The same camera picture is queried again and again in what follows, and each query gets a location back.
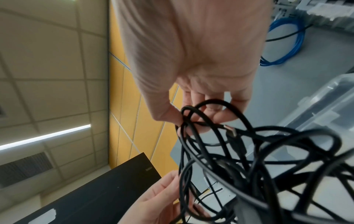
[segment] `gray floor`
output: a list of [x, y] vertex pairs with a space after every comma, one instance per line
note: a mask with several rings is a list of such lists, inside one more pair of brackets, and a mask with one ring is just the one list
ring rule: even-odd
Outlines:
[[[279, 27], [268, 38], [286, 35], [294, 31], [291, 25]], [[296, 37], [268, 43], [263, 56], [274, 60], [292, 47]], [[245, 112], [254, 127], [276, 125], [297, 108], [304, 97], [311, 96], [328, 81], [346, 73], [354, 66], [354, 35], [310, 28], [306, 32], [302, 50], [285, 64], [259, 67], [254, 83], [252, 100]], [[230, 123], [242, 128], [239, 121]], [[205, 142], [216, 142], [212, 132], [202, 135]], [[179, 164], [179, 141], [171, 151], [171, 157]], [[201, 169], [194, 166], [193, 183], [200, 191], [206, 189]]]

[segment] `blue cable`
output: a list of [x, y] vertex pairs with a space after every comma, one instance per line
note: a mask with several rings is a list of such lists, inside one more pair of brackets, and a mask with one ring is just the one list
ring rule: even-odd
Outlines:
[[284, 57], [282, 57], [278, 60], [275, 60], [273, 62], [267, 61], [264, 57], [261, 56], [261, 60], [259, 62], [260, 66], [280, 65], [280, 64], [284, 63], [285, 61], [287, 61], [289, 58], [296, 55], [300, 51], [301, 45], [302, 45], [303, 40], [305, 38], [305, 26], [304, 26], [302, 20], [295, 19], [295, 18], [281, 18], [281, 19], [275, 20], [270, 25], [268, 32], [270, 32], [273, 29], [275, 29], [281, 25], [284, 25], [284, 24], [294, 24], [297, 26], [298, 30], [303, 30], [303, 31], [298, 33], [294, 47], [289, 53], [287, 53]]

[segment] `white label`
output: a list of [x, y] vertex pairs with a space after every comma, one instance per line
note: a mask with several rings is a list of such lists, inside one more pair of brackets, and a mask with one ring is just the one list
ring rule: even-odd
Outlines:
[[333, 21], [338, 17], [349, 17], [354, 13], [354, 7], [341, 6], [327, 3], [318, 3], [307, 11], [309, 15], [320, 15]]
[[48, 224], [55, 219], [56, 211], [55, 209], [50, 209], [48, 212], [43, 215], [33, 219], [28, 224]]

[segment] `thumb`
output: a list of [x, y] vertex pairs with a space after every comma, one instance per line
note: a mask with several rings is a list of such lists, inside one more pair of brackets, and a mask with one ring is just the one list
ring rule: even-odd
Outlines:
[[173, 181], [159, 194], [150, 199], [151, 209], [154, 212], [161, 213], [164, 208], [172, 204], [179, 197], [179, 176], [177, 175]]
[[146, 105], [152, 118], [156, 121], [167, 121], [180, 126], [183, 123], [181, 112], [170, 103], [169, 92], [143, 93]]

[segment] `fluorescent light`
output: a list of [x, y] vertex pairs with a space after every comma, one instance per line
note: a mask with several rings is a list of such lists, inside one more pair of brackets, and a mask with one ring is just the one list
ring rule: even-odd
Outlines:
[[91, 124], [88, 124], [88, 125], [80, 126], [80, 127], [77, 127], [77, 128], [71, 128], [71, 129], [64, 130], [64, 131], [58, 131], [58, 132], [51, 133], [51, 134], [48, 134], [48, 135], [42, 135], [42, 136], [38, 136], [38, 137], [34, 137], [34, 138], [29, 138], [29, 139], [26, 139], [26, 140], [14, 142], [14, 143], [9, 143], [9, 144], [6, 144], [6, 145], [0, 145], [0, 151], [4, 150], [4, 149], [9, 149], [9, 148], [13, 148], [13, 147], [16, 147], [16, 146], [20, 146], [20, 145], [25, 145], [25, 144], [32, 143], [32, 142], [37, 142], [37, 141], [44, 140], [44, 139], [47, 139], [47, 138], [53, 138], [55, 136], [71, 133], [71, 132], [74, 132], [74, 131], [80, 131], [82, 129], [86, 129], [86, 128], [90, 128], [90, 127], [91, 127]]

